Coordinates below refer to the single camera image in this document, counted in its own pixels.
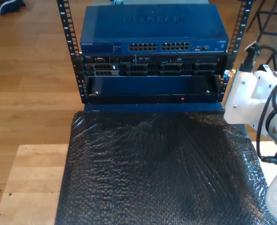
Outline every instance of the black bubble wrap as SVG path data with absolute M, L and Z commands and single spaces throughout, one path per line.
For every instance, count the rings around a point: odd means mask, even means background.
M 56 225 L 277 225 L 243 126 L 222 115 L 78 112 Z

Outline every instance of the cable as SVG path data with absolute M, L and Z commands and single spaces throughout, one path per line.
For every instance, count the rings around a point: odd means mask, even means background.
M 277 57 L 277 48 L 275 47 L 271 47 L 268 45 L 261 45 L 259 47 L 256 48 L 257 51 L 261 50 L 261 49 L 269 49 L 271 50 Z M 268 163 L 275 163 L 277 164 L 277 159 L 275 157 L 263 157 L 261 155 L 260 152 L 260 135 L 261 135 L 261 130 L 262 130 L 262 126 L 263 126 L 263 121 L 264 121 L 264 117 L 266 115 L 267 109 L 270 105 L 270 101 L 272 100 L 272 106 L 274 108 L 274 110 L 277 113 L 277 102 L 276 102 L 276 98 L 277 98 L 277 85 L 274 87 L 274 89 L 272 90 L 272 92 L 270 93 L 269 97 L 266 100 L 266 103 L 263 107 L 260 119 L 259 119 L 259 123 L 258 123 L 258 128 L 257 128 L 257 134 L 256 134 L 256 148 L 257 148 L 257 155 L 260 158 L 261 161 L 263 162 L 268 162 Z

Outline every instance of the table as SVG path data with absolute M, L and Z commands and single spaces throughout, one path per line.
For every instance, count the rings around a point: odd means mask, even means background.
M 0 204 L 0 225 L 53 225 L 67 154 L 67 144 L 20 145 Z M 261 142 L 263 155 L 277 150 Z M 270 184 L 277 166 L 264 163 Z

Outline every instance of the blue network switch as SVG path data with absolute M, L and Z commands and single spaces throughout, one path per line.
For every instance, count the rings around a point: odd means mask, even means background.
M 225 52 L 228 36 L 216 5 L 89 6 L 83 55 Z

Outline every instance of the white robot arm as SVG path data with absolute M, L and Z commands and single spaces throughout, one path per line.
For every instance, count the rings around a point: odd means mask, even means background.
M 260 133 L 274 139 L 277 145 L 277 112 L 272 104 L 266 105 L 270 100 L 271 92 L 277 85 L 277 73 L 273 73 L 267 65 L 264 66 L 266 71 L 256 71 L 255 73 L 252 73 L 253 66 L 246 69 L 246 66 L 242 65 L 237 70 L 225 103 L 224 119 L 229 124 L 249 124 L 256 130 L 261 129 Z M 261 127 L 258 127 L 262 112 L 265 110 L 263 123 L 261 123 Z M 258 155 L 263 162 L 277 164 L 276 156 L 262 157 L 260 150 Z M 270 212 L 277 218 L 277 175 L 268 189 L 266 204 Z

